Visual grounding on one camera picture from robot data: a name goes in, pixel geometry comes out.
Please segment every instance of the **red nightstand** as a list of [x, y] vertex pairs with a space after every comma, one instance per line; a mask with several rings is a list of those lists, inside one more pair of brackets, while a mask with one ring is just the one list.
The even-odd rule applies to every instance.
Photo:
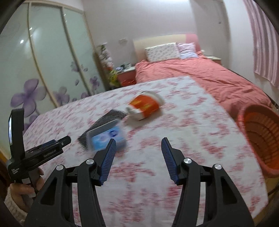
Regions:
[[136, 84], [136, 68], [125, 69], [117, 75], [117, 78], [122, 87]]

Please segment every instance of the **floral bedsheet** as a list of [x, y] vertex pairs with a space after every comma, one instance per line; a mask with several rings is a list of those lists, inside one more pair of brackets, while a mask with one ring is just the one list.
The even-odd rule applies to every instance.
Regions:
[[[158, 92], [165, 105], [142, 121], [123, 120], [127, 147], [116, 153], [108, 180], [97, 187], [106, 225], [171, 226], [181, 187], [170, 180], [160, 148], [163, 137], [198, 164], [221, 164], [255, 217], [268, 202], [256, 158], [232, 118], [189, 76], [123, 87], [42, 114], [26, 131], [25, 148], [69, 135], [72, 143], [64, 153], [41, 167], [47, 178], [59, 164], [79, 165], [94, 154], [77, 138], [109, 110], [125, 110], [130, 100], [146, 90]], [[202, 185], [197, 225], [203, 223], [204, 206]], [[81, 225], [76, 185], [73, 207], [75, 222]]]

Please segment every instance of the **orange laundry basket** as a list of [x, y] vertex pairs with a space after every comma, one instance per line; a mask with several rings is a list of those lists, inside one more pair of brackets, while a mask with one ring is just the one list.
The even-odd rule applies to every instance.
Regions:
[[279, 176], [279, 116], [261, 104], [244, 107], [237, 124], [251, 144], [264, 176]]

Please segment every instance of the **metal screw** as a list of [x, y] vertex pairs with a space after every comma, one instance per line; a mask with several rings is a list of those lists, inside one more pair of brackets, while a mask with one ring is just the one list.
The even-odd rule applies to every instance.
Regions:
[[58, 170], [58, 171], [62, 170], [63, 168], [64, 168], [63, 165], [58, 165], [58, 166], [56, 166], [56, 170]]
[[218, 170], [222, 169], [222, 166], [220, 164], [215, 164], [214, 167], [215, 167], [215, 169], [218, 169]]
[[88, 160], [86, 160], [86, 164], [87, 165], [91, 165], [91, 164], [93, 164], [94, 163], [94, 160], [93, 159], [88, 159]]
[[184, 161], [186, 164], [190, 164], [190, 163], [192, 162], [192, 160], [189, 159], [189, 158], [185, 158], [183, 161]]

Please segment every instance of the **curtain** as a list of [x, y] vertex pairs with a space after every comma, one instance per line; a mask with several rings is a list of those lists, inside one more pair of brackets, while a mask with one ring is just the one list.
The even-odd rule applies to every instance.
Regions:
[[279, 88], [279, 35], [253, 0], [244, 0], [254, 39], [254, 72]]

